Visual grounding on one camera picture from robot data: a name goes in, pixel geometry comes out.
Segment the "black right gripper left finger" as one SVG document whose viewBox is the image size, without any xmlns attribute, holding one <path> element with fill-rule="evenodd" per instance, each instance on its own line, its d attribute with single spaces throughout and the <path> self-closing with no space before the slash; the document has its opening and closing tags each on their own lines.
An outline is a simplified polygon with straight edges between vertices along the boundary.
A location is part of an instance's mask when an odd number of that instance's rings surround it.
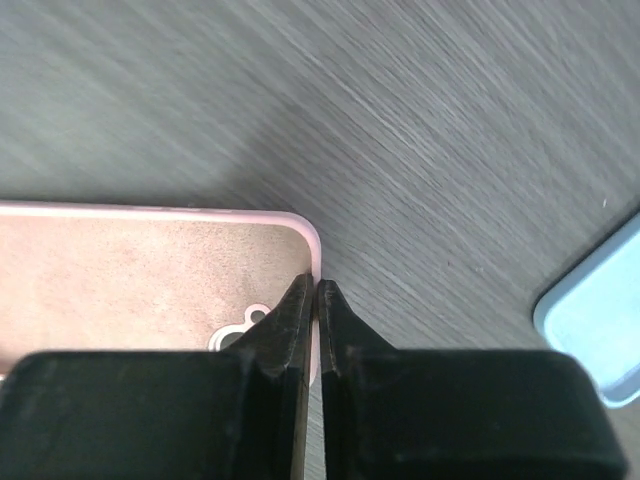
<svg viewBox="0 0 640 480">
<path fill-rule="evenodd" d="M 300 479 L 315 285 L 219 352 L 42 351 L 1 387 L 5 479 Z"/>
</svg>

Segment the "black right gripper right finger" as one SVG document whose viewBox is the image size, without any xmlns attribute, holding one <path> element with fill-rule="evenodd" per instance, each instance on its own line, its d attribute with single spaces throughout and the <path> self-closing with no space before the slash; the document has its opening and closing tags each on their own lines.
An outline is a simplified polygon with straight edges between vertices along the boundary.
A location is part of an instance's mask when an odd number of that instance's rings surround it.
<svg viewBox="0 0 640 480">
<path fill-rule="evenodd" d="M 317 290 L 330 479 L 622 479 L 589 376 L 548 350 L 399 349 Z"/>
</svg>

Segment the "pink phone case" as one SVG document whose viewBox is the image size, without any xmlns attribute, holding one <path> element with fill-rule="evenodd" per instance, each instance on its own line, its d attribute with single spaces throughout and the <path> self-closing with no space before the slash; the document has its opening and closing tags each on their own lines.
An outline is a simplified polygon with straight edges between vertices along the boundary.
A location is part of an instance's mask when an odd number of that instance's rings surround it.
<svg viewBox="0 0 640 480">
<path fill-rule="evenodd" d="M 321 263 L 288 212 L 3 202 L 1 369 L 53 349 L 219 351 Z"/>
</svg>

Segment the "light blue phone case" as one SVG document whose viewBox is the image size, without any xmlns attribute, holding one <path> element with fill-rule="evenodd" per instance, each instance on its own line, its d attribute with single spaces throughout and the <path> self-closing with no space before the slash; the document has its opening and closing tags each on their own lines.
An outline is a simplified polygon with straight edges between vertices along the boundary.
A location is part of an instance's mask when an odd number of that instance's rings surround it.
<svg viewBox="0 0 640 480">
<path fill-rule="evenodd" d="M 533 324 L 590 375 L 601 401 L 639 397 L 639 216 L 604 240 L 537 301 Z"/>
</svg>

